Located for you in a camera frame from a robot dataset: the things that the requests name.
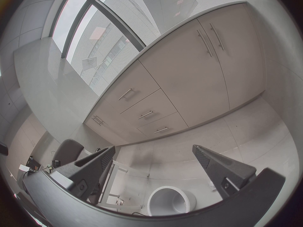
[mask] metal handle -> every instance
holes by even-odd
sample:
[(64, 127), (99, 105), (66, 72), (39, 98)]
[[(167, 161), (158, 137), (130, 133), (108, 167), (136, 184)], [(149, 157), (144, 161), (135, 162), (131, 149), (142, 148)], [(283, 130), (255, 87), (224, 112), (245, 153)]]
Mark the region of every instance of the metal handle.
[(131, 91), (131, 88), (130, 89), (128, 89), (127, 90), (127, 92), (126, 93), (124, 93), (121, 97), (119, 97), (119, 99), (118, 100), (120, 100), (121, 98), (123, 98), (127, 93), (129, 93)]
[(203, 35), (201, 34), (201, 31), (199, 29), (197, 29), (199, 36), (202, 38), (206, 48), (207, 48), (207, 52), (210, 54), (210, 57), (212, 57), (212, 52), (210, 51), (210, 48), (208, 47), (208, 44), (206, 42), (206, 40), (204, 39)]
[(147, 115), (149, 115), (149, 114), (151, 114), (152, 113), (152, 111), (150, 111), (149, 113), (147, 113), (147, 114), (145, 114), (145, 115), (141, 115), (138, 119), (141, 119), (141, 118), (143, 118), (143, 117), (145, 117), (145, 116), (147, 116)]
[(103, 120), (100, 119), (98, 116), (93, 116), (92, 120), (95, 121), (98, 125), (103, 125)]
[(157, 130), (156, 132), (154, 132), (154, 133), (158, 133), (158, 132), (161, 132), (161, 131), (164, 131), (164, 130), (167, 130), (168, 129), (168, 127), (165, 127), (164, 129), (162, 129), (162, 130)]
[(212, 23), (210, 23), (210, 26), (211, 26), (211, 29), (214, 31), (214, 33), (216, 34), (216, 36), (217, 36), (217, 38), (218, 38), (218, 40), (219, 40), (219, 46), (222, 47), (222, 50), (225, 50), (225, 48), (224, 48), (224, 46), (223, 46), (223, 44), (222, 44), (222, 41), (221, 41), (221, 39), (220, 39), (220, 36), (219, 36), (219, 34), (218, 34), (216, 28), (214, 27), (214, 25), (213, 25)]

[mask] window pane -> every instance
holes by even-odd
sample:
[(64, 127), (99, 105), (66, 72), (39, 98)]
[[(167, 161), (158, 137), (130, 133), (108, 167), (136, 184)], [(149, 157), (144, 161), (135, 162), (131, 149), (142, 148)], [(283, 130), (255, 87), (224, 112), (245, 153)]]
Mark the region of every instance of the window pane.
[(196, 0), (100, 0), (146, 44), (203, 8)]
[(53, 40), (62, 52), (67, 34), (85, 0), (68, 0), (54, 29)]
[[(123, 40), (126, 40), (123, 33), (103, 13), (91, 6), (71, 42), (66, 59), (99, 96), (138, 54), (132, 43)], [(124, 45), (122, 49), (119, 48), (121, 43)], [(83, 67), (87, 58), (92, 58), (93, 63)], [(95, 76), (96, 72), (99, 72), (99, 78)]]

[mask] tiled floor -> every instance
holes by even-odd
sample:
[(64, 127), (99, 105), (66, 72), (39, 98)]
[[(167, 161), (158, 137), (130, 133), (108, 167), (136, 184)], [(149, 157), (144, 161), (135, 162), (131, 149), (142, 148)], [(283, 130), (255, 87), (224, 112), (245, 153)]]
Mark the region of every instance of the tiled floor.
[(117, 161), (149, 172), (149, 177), (119, 172), (111, 193), (119, 194), (125, 206), (142, 206), (138, 211), (145, 215), (148, 215), (149, 196), (161, 186), (175, 186), (192, 192), (197, 199), (195, 209), (221, 201), (218, 192), (209, 187), (210, 179), (192, 153), (193, 144), (249, 163), (257, 168), (257, 174), (270, 167), (286, 176), (286, 183), (270, 208), (272, 212), (283, 204), (298, 180), (298, 156), (292, 137), (281, 118), (260, 97), (223, 118), (195, 129), (122, 147)]

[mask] trash can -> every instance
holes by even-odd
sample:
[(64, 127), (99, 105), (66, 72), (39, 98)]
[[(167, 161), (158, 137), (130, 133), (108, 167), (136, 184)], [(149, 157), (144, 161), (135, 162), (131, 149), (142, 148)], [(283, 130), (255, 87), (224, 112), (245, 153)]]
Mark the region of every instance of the trash can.
[(164, 186), (156, 189), (149, 197), (149, 216), (164, 216), (188, 213), (196, 206), (196, 198), (189, 191)]

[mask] cabinet handle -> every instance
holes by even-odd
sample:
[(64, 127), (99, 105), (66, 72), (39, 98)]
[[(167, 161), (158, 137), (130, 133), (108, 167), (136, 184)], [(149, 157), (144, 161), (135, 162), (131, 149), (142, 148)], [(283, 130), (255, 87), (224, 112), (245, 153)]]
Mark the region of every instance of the cabinet handle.
[(119, 97), (119, 99), (118, 100), (120, 100), (121, 98), (123, 98), (127, 93), (129, 93), (131, 91), (131, 88), (130, 89), (128, 89), (127, 90), (127, 92), (126, 93), (124, 93), (121, 97)]
[(164, 131), (164, 130), (167, 130), (168, 129), (168, 127), (165, 127), (164, 129), (162, 129), (162, 130), (157, 130), (156, 132), (154, 132), (154, 133), (158, 133), (158, 132), (161, 132), (161, 131)]
[(141, 119), (141, 118), (143, 118), (143, 117), (145, 117), (145, 116), (147, 116), (147, 115), (149, 115), (149, 114), (151, 114), (151, 113), (152, 113), (152, 111), (148, 112), (148, 113), (145, 114), (145, 115), (141, 115), (138, 119)]
[(98, 116), (93, 116), (92, 120), (95, 121), (98, 125), (103, 125), (104, 123), (103, 120), (100, 119)]
[(199, 36), (202, 38), (202, 40), (203, 40), (203, 42), (204, 42), (206, 48), (207, 48), (207, 52), (210, 54), (210, 57), (212, 57), (212, 52), (210, 51), (210, 48), (208, 47), (208, 44), (207, 44), (206, 40), (204, 39), (204, 37), (203, 37), (203, 35), (202, 35), (200, 29), (197, 29), (197, 31), (198, 31), (198, 33), (199, 33)]
[(222, 47), (222, 50), (225, 50), (224, 45), (222, 44), (222, 41), (221, 41), (221, 39), (220, 39), (220, 36), (219, 36), (219, 34), (218, 34), (216, 28), (214, 27), (214, 25), (213, 25), (212, 23), (210, 23), (210, 26), (211, 26), (211, 29), (214, 31), (214, 33), (216, 34), (216, 36), (217, 36), (217, 38), (218, 38), (218, 40), (219, 40), (219, 46)]

